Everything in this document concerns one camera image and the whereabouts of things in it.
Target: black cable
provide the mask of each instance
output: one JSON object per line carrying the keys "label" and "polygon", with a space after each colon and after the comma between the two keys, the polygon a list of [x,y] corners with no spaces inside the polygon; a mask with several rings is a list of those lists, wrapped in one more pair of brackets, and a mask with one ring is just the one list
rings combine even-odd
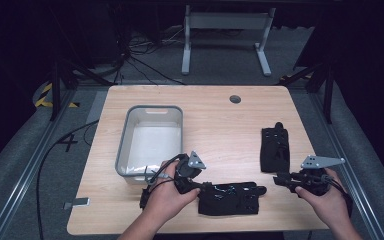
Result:
{"label": "black cable", "polygon": [[68,42],[68,45],[70,45],[70,48],[71,48],[71,50],[73,51],[73,54],[76,56],[76,58],[80,61],[80,63],[81,63],[83,66],[86,66],[86,65],[82,62],[82,59],[80,58],[80,56],[77,54],[77,52],[76,52],[76,50],[75,50],[73,44],[71,43],[70,39],[69,39],[68,36],[67,36],[67,34],[64,32],[64,30],[63,30],[63,28],[62,28],[60,22],[58,21],[58,18],[57,18],[57,16],[56,16],[56,14],[55,14],[54,11],[52,10],[52,7],[49,6],[49,5],[48,5],[47,7],[48,7],[49,11],[51,12],[51,14],[52,14],[52,16],[53,16],[55,22],[57,23],[58,28],[60,29],[62,35],[64,36],[65,40]]}
{"label": "black cable", "polygon": [[121,70],[121,67],[115,73],[115,77],[114,77],[113,83],[117,83],[116,81],[117,81],[118,75],[120,74],[120,70]]}
{"label": "black cable", "polygon": [[160,169],[158,169],[158,171],[154,174],[154,176],[151,178],[151,184],[155,183],[155,180],[157,179],[157,177],[168,167],[168,165],[172,164],[174,161],[176,161],[176,159],[178,159],[179,157],[181,156],[181,154],[178,154],[177,156],[175,156],[174,158],[168,160],[162,167],[160,167]]}
{"label": "black cable", "polygon": [[102,77],[96,75],[95,73],[93,73],[92,71],[90,71],[89,69],[87,68],[83,68],[67,59],[62,59],[62,62],[64,62],[65,64],[68,64],[68,65],[71,65],[74,69],[76,69],[77,71],[79,71],[80,73],[82,73],[83,75],[95,80],[96,82],[100,83],[101,85],[104,85],[104,86],[113,86],[113,85],[116,85],[115,83],[112,83],[112,82],[109,82],[105,79],[103,79]]}
{"label": "black cable", "polygon": [[170,77],[167,77],[167,76],[164,75],[163,73],[159,72],[157,69],[155,69],[155,68],[149,66],[148,64],[146,64],[146,63],[140,61],[139,59],[137,59],[137,58],[135,58],[135,57],[133,57],[133,56],[130,56],[130,57],[131,57],[133,60],[138,61],[139,63],[141,63],[141,64],[147,66],[148,68],[150,68],[150,69],[152,69],[152,70],[154,70],[156,73],[160,74],[162,77],[164,77],[164,78],[166,78],[166,79],[168,79],[168,80],[170,80],[170,81],[173,81],[173,82],[176,82],[176,83],[179,83],[179,84],[182,84],[182,85],[186,85],[186,84],[184,84],[184,83],[182,83],[182,82],[180,82],[180,81],[177,81],[177,80],[174,80],[174,79],[172,79],[172,78],[170,78]]}
{"label": "black cable", "polygon": [[137,68],[133,63],[131,63],[131,62],[127,61],[127,60],[126,60],[126,62],[127,62],[128,64],[132,65],[138,72],[142,73],[142,75],[143,75],[146,79],[148,79],[148,81],[150,81],[151,83],[153,83],[153,84],[155,84],[155,85],[158,86],[158,84],[157,84],[156,82],[154,82],[154,81],[152,81],[151,79],[149,79],[148,76],[146,76],[146,74],[145,74],[144,72],[142,72],[141,70],[139,70],[139,68]]}
{"label": "black cable", "polygon": [[336,189],[338,189],[342,194],[347,194],[344,190],[344,188],[341,186],[341,184],[339,184],[337,181],[335,181],[334,179],[331,179],[329,181],[327,181],[330,185],[332,185],[333,187],[335,187]]}
{"label": "black cable", "polygon": [[[163,40],[161,40],[161,44],[155,44],[151,41],[147,41],[147,38],[146,38],[146,35],[145,36],[134,36],[131,38],[131,41],[133,41],[134,39],[138,38],[138,39],[143,39],[143,41],[139,41],[137,40],[136,43],[134,44],[130,44],[129,46],[129,49],[131,51],[132,54],[134,55],[145,55],[145,54],[151,54],[151,53],[154,53],[155,51],[163,48],[163,47],[166,47],[166,46],[170,46],[172,45],[173,43],[175,43],[177,40],[175,40],[175,37],[180,33],[182,32],[184,29],[182,28],[181,30],[177,31],[173,34],[170,35],[170,37],[168,39],[164,39],[166,38],[165,36],[163,36],[164,34],[163,33],[160,33],[160,38],[162,38]],[[136,51],[136,50],[132,50],[133,47],[139,47],[139,46],[146,46],[146,50],[144,51]]]}
{"label": "black cable", "polygon": [[89,131],[90,127],[92,127],[92,126],[93,126],[93,125],[89,125],[89,126],[86,128],[85,132],[83,133],[83,141],[85,141],[85,143],[86,143],[87,145],[89,145],[89,146],[92,146],[92,143],[89,143],[89,142],[86,140],[86,133]]}
{"label": "black cable", "polygon": [[[119,71],[119,69],[123,66],[123,62],[120,61],[119,63],[117,63],[113,68],[111,69],[108,69],[108,70],[105,70],[105,71],[102,71],[102,72],[98,72],[98,73],[95,73],[97,76],[99,77],[105,77],[105,76],[108,76],[110,74],[113,74],[117,71]],[[74,74],[78,79],[81,79],[81,80],[86,80],[86,79],[90,79],[90,77],[86,76],[86,75],[83,75],[83,74]]]}
{"label": "black cable", "polygon": [[307,240],[310,240],[313,235],[313,231],[308,232]]}
{"label": "black cable", "polygon": [[56,142],[54,142],[51,147],[48,149],[48,151],[46,151],[45,155],[43,156],[43,158],[41,159],[40,161],[40,165],[39,165],[39,170],[37,172],[37,176],[36,176],[36,210],[37,210],[37,222],[38,222],[38,225],[39,225],[39,235],[40,235],[40,239],[43,240],[43,227],[42,227],[42,215],[40,213],[40,194],[39,194],[39,184],[40,184],[40,175],[42,173],[42,168],[43,168],[43,164],[45,163],[45,160],[46,158],[48,157],[49,153],[51,152],[51,150],[58,144],[60,143],[61,141],[63,141],[64,139],[68,138],[71,134],[73,134],[74,132],[77,132],[78,130],[80,129],[83,129],[85,127],[88,127],[88,126],[91,126],[93,124],[96,124],[98,123],[99,120],[96,120],[96,121],[93,121],[91,123],[88,123],[82,127],[79,127],[79,128],[76,128],[72,131],[70,131],[69,133],[65,134],[64,136],[62,136],[61,138],[59,138]]}

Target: white plastic bin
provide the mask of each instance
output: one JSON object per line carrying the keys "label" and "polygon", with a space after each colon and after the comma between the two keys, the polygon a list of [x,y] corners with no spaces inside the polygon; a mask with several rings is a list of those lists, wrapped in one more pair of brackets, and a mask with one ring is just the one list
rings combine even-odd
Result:
{"label": "white plastic bin", "polygon": [[183,152],[182,138],[183,112],[179,107],[132,107],[117,154],[118,174],[129,184],[145,184],[145,176],[152,176],[163,161]]}

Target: circular hole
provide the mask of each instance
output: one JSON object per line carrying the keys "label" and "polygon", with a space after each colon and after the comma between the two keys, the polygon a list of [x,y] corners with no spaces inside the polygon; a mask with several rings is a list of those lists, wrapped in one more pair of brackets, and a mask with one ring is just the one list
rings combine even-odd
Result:
{"label": "circular hole", "polygon": [[237,95],[232,95],[230,96],[229,100],[232,102],[232,103],[235,103],[235,104],[238,104],[241,102],[241,97],[237,96]]}

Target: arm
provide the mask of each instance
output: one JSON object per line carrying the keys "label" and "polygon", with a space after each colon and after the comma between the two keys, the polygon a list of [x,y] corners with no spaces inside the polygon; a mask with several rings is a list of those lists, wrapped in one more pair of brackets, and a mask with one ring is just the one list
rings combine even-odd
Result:
{"label": "arm", "polygon": [[[177,161],[170,164],[165,172],[174,177]],[[196,199],[199,189],[180,194],[173,182],[159,185],[148,199],[143,212],[118,238],[119,240],[150,240],[158,230],[170,219],[176,216],[186,205]]]}
{"label": "arm", "polygon": [[[326,172],[342,186],[335,171],[326,169]],[[337,240],[362,239],[351,223],[347,204],[338,189],[331,187],[327,193],[320,197],[301,187],[297,187],[295,191],[313,207],[317,216],[331,229]]]}

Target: aluminum rail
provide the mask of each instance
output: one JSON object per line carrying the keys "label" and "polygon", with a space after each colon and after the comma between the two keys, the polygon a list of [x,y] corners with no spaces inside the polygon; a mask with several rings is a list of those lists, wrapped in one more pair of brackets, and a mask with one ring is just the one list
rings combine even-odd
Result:
{"label": "aluminum rail", "polygon": [[65,110],[68,108],[70,101],[73,99],[75,94],[74,90],[67,90],[64,94],[61,105],[61,111],[55,118],[53,122],[49,122],[46,127],[42,138],[40,139],[30,161],[27,163],[23,173],[21,174],[17,184],[12,190],[10,197],[8,198],[5,206],[3,207],[0,213],[0,239],[4,238],[6,229],[8,228],[12,217],[20,206],[21,201],[23,200],[24,195],[26,194],[31,182],[33,181],[39,166],[41,163],[44,154],[46,153],[47,147],[49,146],[49,141],[52,138],[52,135],[55,132],[59,122],[64,115]]}
{"label": "aluminum rail", "polygon": [[313,103],[314,108],[317,110],[317,115],[319,120],[323,123],[329,139],[332,142],[332,145],[335,148],[335,152],[338,158],[344,158],[347,161],[344,164],[339,165],[340,170],[343,174],[345,181],[347,182],[348,189],[354,199],[354,202],[360,211],[362,219],[366,224],[367,230],[372,239],[384,239],[384,232],[378,219],[376,218],[375,213],[367,199],[366,192],[362,188],[360,182],[357,179],[354,171],[352,170],[351,164],[349,163],[345,151],[342,148],[338,137],[336,136],[335,130],[331,124],[328,124],[325,121],[323,115],[323,104],[315,93],[309,93],[311,102]]}

